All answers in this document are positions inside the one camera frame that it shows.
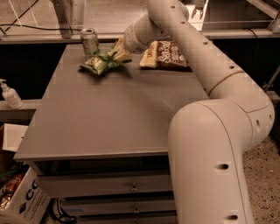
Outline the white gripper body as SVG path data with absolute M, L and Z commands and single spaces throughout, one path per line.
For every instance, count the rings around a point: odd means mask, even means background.
M 147 46 L 144 45 L 137 37 L 134 29 L 134 25 L 131 24 L 124 33 L 123 36 L 124 48 L 130 53 L 140 54 L 143 53 Z

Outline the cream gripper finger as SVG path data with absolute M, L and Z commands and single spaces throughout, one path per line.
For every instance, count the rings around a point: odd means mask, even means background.
M 115 61 L 126 61 L 132 59 L 132 54 L 127 52 L 122 45 L 115 48 L 114 53 L 113 60 Z
M 123 50 L 123 37 L 120 37 L 111 47 L 113 53 L 119 53 Z

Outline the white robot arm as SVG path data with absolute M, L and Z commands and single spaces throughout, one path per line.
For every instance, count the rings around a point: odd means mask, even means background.
M 142 53 L 171 37 L 208 95 L 181 108 L 168 132 L 178 224 L 254 224 L 242 155 L 270 133 L 275 110 L 264 91 L 197 31 L 179 0 L 148 0 L 123 49 Z

